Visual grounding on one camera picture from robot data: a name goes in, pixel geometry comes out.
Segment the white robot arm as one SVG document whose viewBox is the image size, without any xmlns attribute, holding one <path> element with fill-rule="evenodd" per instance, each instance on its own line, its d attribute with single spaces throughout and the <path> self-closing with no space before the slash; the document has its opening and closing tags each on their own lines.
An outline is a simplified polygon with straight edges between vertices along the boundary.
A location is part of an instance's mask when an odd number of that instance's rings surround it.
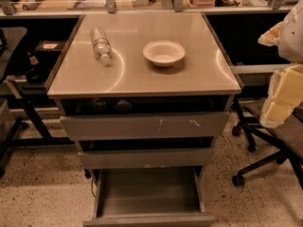
<svg viewBox="0 0 303 227">
<path fill-rule="evenodd" d="M 302 9 L 291 10 L 282 22 L 261 34 L 258 43 L 276 45 L 278 55 L 291 64 L 271 76 L 260 124 L 266 128 L 282 125 L 303 101 L 303 18 Z"/>
</svg>

